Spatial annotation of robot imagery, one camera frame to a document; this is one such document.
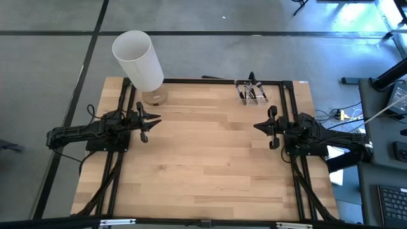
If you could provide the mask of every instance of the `wooden table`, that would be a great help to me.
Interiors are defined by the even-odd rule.
[[[122,81],[106,78],[97,116],[116,109]],[[140,141],[138,130],[133,131],[123,159],[114,216],[299,220],[291,166],[281,160],[281,148],[270,150],[271,138],[253,127],[267,119],[271,105],[282,115],[278,86],[264,86],[269,103],[253,107],[237,101],[233,85],[165,86],[169,98],[164,105],[143,103],[147,112],[161,115],[163,121],[148,133],[148,143]],[[313,115],[308,83],[295,81],[294,92],[298,112]],[[135,100],[143,102],[140,92]],[[85,162],[72,213],[82,210],[99,188],[106,155],[97,152]],[[325,163],[309,156],[308,166],[314,192],[338,217]],[[105,203],[109,196],[107,191]],[[303,190],[302,197],[309,218]]]

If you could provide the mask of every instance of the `concrete floor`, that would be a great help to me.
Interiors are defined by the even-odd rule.
[[[0,30],[93,30],[101,5],[102,0],[4,0],[0,2]],[[286,0],[116,0],[109,3],[102,31],[387,32],[374,3],[310,1],[293,18],[298,6]],[[101,36],[97,40],[73,125],[89,121],[86,105],[97,107],[106,76],[125,76],[111,54],[115,38]],[[394,42],[380,39],[247,36],[151,39],[168,78],[199,78],[206,74],[243,79],[254,71],[262,80],[307,80],[315,108],[325,111],[360,101],[357,87],[341,85],[341,77],[377,77],[401,60]],[[0,152],[0,221],[30,217],[52,155],[45,147],[45,134],[62,123],[89,40],[88,36],[0,36],[0,139],[25,146],[20,154]],[[85,143],[72,144],[64,153],[83,158],[84,148]],[[354,173],[345,170],[345,177],[357,176]],[[78,164],[63,158],[44,217],[69,215],[77,182]],[[342,206],[344,213],[349,209],[358,211],[358,206],[346,203],[358,204],[347,199],[347,191],[352,187],[345,184],[335,188],[336,198],[341,200],[338,206]],[[361,221],[356,215],[341,214],[341,218]]]

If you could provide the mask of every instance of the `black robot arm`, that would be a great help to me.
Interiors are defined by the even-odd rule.
[[[159,118],[160,115],[149,114],[144,111],[141,102],[137,102],[137,111],[129,111],[126,118],[118,111],[104,114],[100,120],[89,125],[76,127],[56,127],[47,133],[46,145],[50,149],[66,146],[71,142],[90,141],[103,139],[105,143],[119,144],[124,138],[125,132],[141,130],[141,141],[148,142],[146,132],[153,128],[161,120],[146,123],[144,119]]]
[[[279,117],[277,108],[270,107],[269,119],[254,127],[267,135],[272,135],[270,149],[279,147],[277,134],[283,134],[286,152],[294,156],[328,156],[327,146],[349,149],[342,156],[327,160],[329,172],[335,172],[355,165],[361,160],[370,161],[373,148],[366,134],[346,133],[327,130],[309,114],[299,114],[294,122],[288,122],[286,117]]]

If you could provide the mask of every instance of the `desk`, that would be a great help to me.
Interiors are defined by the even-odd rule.
[[[388,90],[375,91],[369,79],[359,82],[364,117],[372,117],[384,108]],[[366,134],[373,143],[373,161],[359,163],[359,181],[362,195],[362,212],[364,223],[371,226],[382,226],[377,185],[407,186],[407,163],[399,162],[393,154],[394,141],[406,141],[400,130],[406,125],[391,118],[375,118],[366,124]]]
[[[106,78],[97,116],[116,109],[122,81]],[[113,215],[299,220],[291,167],[281,160],[281,147],[270,150],[271,139],[253,128],[253,124],[267,119],[266,110],[271,105],[276,105],[282,115],[279,87],[264,86],[268,104],[245,107],[237,101],[233,85],[165,86],[169,98],[164,105],[143,103],[147,112],[161,115],[163,121],[148,133],[148,143],[140,141],[138,131],[132,132]],[[313,115],[308,83],[294,82],[294,92],[298,111]],[[140,92],[136,92],[135,100],[143,102]],[[97,152],[85,162],[72,213],[82,210],[100,186],[106,155]],[[314,192],[338,217],[325,163],[319,157],[308,157],[308,166]],[[304,191],[302,197],[309,217]]]

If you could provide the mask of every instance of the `black keyboard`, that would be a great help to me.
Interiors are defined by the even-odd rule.
[[[407,228],[407,188],[378,186],[384,227]]]

